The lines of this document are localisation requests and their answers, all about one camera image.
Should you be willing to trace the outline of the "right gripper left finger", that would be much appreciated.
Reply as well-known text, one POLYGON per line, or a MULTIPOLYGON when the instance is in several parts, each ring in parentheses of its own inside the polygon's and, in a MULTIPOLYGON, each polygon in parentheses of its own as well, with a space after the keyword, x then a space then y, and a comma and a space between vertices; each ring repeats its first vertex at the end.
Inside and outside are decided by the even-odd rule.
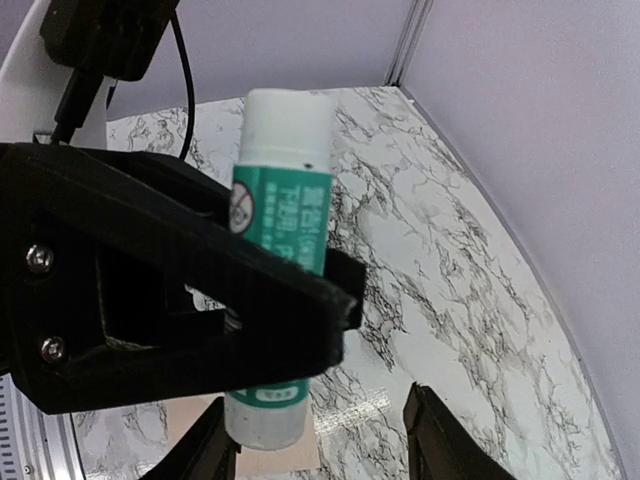
POLYGON ((226 432, 217 398, 152 469, 152 480, 234 480, 240 445, 226 432))

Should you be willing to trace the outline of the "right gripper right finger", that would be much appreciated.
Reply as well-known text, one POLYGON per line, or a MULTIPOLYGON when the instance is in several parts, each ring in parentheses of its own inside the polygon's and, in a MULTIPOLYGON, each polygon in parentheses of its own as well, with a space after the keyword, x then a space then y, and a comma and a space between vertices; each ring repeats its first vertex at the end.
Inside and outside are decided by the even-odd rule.
POLYGON ((432 388, 411 385, 403 418, 411 480, 513 480, 473 440, 432 388))

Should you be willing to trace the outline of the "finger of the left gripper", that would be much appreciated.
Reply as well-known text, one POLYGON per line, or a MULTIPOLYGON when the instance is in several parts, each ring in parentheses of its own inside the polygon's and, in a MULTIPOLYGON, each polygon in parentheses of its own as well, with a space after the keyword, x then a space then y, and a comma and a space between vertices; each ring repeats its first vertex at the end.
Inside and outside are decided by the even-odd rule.
POLYGON ((318 375, 362 322, 365 265, 279 273, 230 192, 175 157, 1 147, 1 370, 48 414, 318 375))

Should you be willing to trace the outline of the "green white glue stick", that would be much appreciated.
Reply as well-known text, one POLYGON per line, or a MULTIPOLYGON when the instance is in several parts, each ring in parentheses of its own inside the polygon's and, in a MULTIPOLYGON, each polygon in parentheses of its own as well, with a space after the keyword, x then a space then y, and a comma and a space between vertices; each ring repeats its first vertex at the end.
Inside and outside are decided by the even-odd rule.
MULTIPOLYGON (((325 269, 335 110, 330 96, 308 91, 254 89, 245 98, 229 229, 279 273, 325 269)), ((309 390, 302 378, 226 393, 227 433, 253 450, 294 445, 304 434, 309 390)))

